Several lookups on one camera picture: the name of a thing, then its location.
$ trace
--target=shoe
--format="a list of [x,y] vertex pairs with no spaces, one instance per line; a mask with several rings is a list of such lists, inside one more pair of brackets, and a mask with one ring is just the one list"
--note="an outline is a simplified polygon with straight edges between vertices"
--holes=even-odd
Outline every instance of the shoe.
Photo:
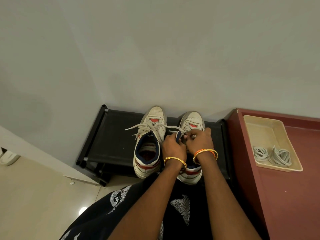
[[[201,115],[196,111],[190,111],[183,115],[180,125],[180,131],[177,133],[176,140],[183,136],[184,133],[190,130],[204,131],[206,126]],[[186,164],[188,165],[184,172],[180,171],[177,179],[189,185],[196,184],[201,176],[201,166],[193,162],[193,154],[187,151]]]
[[129,129],[136,127],[139,129],[138,133],[133,135],[137,140],[133,167],[136,175],[145,179],[160,169],[160,149],[166,133],[167,117],[162,108],[154,106],[145,113],[140,124]]

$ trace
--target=person's left hand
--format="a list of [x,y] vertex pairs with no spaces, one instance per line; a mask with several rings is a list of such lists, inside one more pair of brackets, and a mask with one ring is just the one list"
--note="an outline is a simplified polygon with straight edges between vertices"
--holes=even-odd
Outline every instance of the person's left hand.
[[[166,136],[162,144],[162,156],[163,159],[166,157],[178,157],[182,161],[186,162],[187,160],[187,147],[179,139],[179,143],[176,142],[176,133]],[[166,166],[170,164],[178,164],[182,166],[182,163],[176,159],[170,159],[166,161]]]

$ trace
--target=gold bangle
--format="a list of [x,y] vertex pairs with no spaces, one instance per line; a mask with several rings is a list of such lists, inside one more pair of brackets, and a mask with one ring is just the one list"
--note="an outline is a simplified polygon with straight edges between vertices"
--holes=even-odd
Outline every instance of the gold bangle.
[[202,150],[197,151],[197,152],[194,154],[194,156],[193,156],[193,162],[194,162],[195,164],[200,165],[200,163],[196,162],[196,157],[197,157],[200,153],[202,153],[202,152],[207,152],[207,151],[211,152],[211,153],[214,155],[214,158],[215,158],[216,161],[217,161],[217,159],[218,159],[218,153],[217,153],[216,150],[214,150],[214,149],[202,149]]
[[182,161],[180,158],[174,157],[174,156],[169,156],[169,157],[166,157],[164,159],[163,163],[164,163],[165,166],[166,166],[166,161],[169,160],[169,159],[177,159],[177,160],[179,160],[180,162],[183,163],[185,169],[187,168],[187,164],[184,161]]

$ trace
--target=floor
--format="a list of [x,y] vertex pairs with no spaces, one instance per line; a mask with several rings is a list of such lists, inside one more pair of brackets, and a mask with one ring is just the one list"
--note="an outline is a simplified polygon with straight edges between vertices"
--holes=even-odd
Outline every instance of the floor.
[[83,207],[139,181],[114,176],[107,187],[100,187],[72,181],[21,157],[0,166],[0,239],[57,240]]

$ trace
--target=black shoe rack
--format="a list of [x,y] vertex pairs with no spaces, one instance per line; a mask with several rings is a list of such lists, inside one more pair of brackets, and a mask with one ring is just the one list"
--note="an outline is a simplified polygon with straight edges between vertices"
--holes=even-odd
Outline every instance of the black shoe rack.
[[[136,177],[133,167],[136,141],[132,135],[138,132],[138,128],[125,129],[139,124],[143,116],[143,113],[112,110],[102,105],[76,164],[89,171],[102,186],[106,186],[112,175]],[[180,119],[168,117],[167,124],[179,126]],[[206,121],[205,126],[211,128],[214,148],[219,154],[219,169],[232,186],[235,178],[227,123],[225,120]]]

